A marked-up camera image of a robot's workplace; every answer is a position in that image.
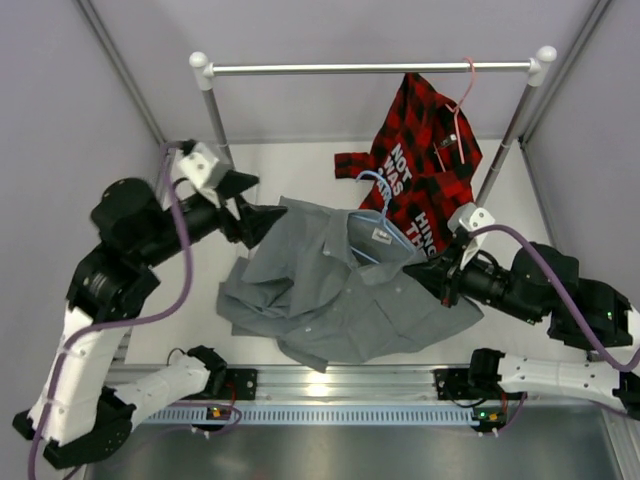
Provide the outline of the blue wire hanger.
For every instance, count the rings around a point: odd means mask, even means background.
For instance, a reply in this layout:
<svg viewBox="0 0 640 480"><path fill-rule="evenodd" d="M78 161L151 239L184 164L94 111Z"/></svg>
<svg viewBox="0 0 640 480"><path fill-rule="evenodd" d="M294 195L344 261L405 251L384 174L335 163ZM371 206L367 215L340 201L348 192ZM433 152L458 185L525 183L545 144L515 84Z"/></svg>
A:
<svg viewBox="0 0 640 480"><path fill-rule="evenodd" d="M383 243L385 245L397 243L410 254L415 254L417 252L415 246L387 218L389 205L393 198L391 186L381 174L372 170L365 170L359 173L356 176L356 181L360 181L365 177L374 179L376 183L381 187L380 195L383 200L383 208L380 212L374 212L371 215L365 215L364 210L359 210L356 213L352 213L351 216L354 219L371 224L373 226L371 238L374 241Z"/></svg>

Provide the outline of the grey button shirt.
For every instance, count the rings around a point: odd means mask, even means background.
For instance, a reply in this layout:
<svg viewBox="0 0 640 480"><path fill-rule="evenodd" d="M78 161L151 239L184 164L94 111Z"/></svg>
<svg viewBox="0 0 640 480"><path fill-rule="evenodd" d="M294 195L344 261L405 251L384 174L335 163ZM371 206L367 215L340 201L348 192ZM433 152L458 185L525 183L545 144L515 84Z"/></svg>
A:
<svg viewBox="0 0 640 480"><path fill-rule="evenodd" d="M359 210L283 197L288 208L252 258L236 260L219 286L217 314L236 336L276 341L291 359L323 372L415 353L477 324L471 301L447 308L403 267L425 261L371 238Z"/></svg>

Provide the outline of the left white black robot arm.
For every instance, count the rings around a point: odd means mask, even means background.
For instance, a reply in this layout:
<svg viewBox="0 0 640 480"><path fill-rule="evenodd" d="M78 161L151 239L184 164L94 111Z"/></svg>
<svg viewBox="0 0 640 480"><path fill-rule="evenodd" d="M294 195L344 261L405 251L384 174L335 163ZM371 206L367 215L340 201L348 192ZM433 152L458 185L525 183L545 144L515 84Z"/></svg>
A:
<svg viewBox="0 0 640 480"><path fill-rule="evenodd" d="M155 268L181 255L184 303L193 282L192 246L212 232L232 243L256 246L285 214L277 205L243 198L257 178L226 173L216 192L236 210L201 194L173 199L163 208L151 186L130 177L111 184L91 212L98 245L77 265L65 299L64 326L55 359L37 402L13 419L31 444L31 459L43 457L66 475L115 453L138 425L189 397L213 399L226 386L226 362L211 348L196 346L175 363L131 384L105 383L113 357L133 327L164 319L143 314L158 287Z"/></svg>

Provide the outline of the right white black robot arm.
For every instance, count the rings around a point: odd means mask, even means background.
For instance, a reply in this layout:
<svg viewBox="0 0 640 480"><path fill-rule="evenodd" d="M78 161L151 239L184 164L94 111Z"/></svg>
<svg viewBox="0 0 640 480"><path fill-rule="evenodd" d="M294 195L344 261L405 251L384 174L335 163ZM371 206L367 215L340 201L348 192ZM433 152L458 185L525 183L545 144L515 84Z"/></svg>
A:
<svg viewBox="0 0 640 480"><path fill-rule="evenodd" d="M440 398L513 400L546 394L598 403L632 419L639 417L639 370L622 372L597 353L566 305L570 299L597 340L618 361L630 360L639 345L639 310L610 285L579 275L577 259L532 244L547 264L541 268L525 248L509 269L480 252L468 264L452 245L404 271L446 307L476 300L527 324L550 320L548 336L586 352L580 362L535 360L490 348L473 351L467 368L436 374Z"/></svg>

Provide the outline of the red black plaid shirt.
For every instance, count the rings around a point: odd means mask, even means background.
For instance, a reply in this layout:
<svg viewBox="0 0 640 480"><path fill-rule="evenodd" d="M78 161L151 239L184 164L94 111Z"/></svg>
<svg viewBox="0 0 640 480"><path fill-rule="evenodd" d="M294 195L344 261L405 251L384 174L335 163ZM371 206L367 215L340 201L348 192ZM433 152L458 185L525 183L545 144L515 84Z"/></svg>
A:
<svg viewBox="0 0 640 480"><path fill-rule="evenodd" d="M483 158L462 113L467 163L459 163L457 146L451 145L440 151L447 167L441 170L432 142L440 143L454 132L446 104L457 103L419 74L406 73L370 149L334 155L337 179L354 179L372 170L387 180L393 192L387 218L427 256L449 245L452 233L447 222L458 207L474 200L471 180ZM380 193L376 183L360 207L382 210Z"/></svg>

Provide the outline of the silver clothes rack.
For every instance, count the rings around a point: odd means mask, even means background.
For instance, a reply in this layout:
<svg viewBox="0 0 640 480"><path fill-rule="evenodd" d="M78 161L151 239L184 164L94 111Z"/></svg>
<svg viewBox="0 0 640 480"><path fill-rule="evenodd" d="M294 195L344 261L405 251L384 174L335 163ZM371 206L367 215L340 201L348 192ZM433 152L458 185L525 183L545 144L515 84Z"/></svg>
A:
<svg viewBox="0 0 640 480"><path fill-rule="evenodd" d="M550 67L557 59L557 50L552 46L541 47L528 60L475 62L426 62L426 63L352 63L352 64L273 64L273 65L219 65L211 62L203 52L189 56L189 65L208 111L213 129L213 138L225 152L229 152L228 140L221 113L214 93L214 79L235 76L294 76L294 75L340 75L340 74L396 74L396 73L472 73L522 72L527 75L527 84L522 92L514 114L491 162L489 170L476 194L479 204L486 203L498 178L507 154L517 137L517 128L531 104L536 90L541 87Z"/></svg>

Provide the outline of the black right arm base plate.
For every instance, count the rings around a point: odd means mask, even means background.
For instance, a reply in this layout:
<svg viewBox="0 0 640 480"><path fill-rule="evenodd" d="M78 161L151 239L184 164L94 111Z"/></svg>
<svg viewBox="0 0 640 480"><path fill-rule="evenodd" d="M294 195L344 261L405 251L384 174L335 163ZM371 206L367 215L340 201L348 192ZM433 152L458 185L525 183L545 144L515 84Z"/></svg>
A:
<svg viewBox="0 0 640 480"><path fill-rule="evenodd" d="M440 400L499 400L503 391L497 385L472 383L469 368L440 368L433 371Z"/></svg>

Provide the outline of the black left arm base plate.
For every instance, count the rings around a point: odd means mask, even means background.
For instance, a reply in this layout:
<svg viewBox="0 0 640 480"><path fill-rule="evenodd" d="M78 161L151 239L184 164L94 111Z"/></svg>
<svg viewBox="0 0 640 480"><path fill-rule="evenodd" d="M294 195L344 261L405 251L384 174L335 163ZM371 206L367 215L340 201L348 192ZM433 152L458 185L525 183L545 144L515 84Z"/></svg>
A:
<svg viewBox="0 0 640 480"><path fill-rule="evenodd" d="M253 401L256 399L258 370L253 368L228 368L216 400Z"/></svg>

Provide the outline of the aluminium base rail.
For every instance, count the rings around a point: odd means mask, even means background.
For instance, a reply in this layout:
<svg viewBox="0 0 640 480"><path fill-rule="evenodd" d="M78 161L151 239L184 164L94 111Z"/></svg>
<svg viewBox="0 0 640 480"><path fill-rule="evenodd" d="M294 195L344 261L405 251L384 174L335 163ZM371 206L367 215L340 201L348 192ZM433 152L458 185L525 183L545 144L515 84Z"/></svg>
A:
<svg viewBox="0 0 640 480"><path fill-rule="evenodd" d="M400 404L437 400L438 365L337 366L319 373L304 366L257 368L258 404ZM624 409L613 391L620 374L602 362L557 362L508 355L499 366L501 386L533 401L595 402Z"/></svg>

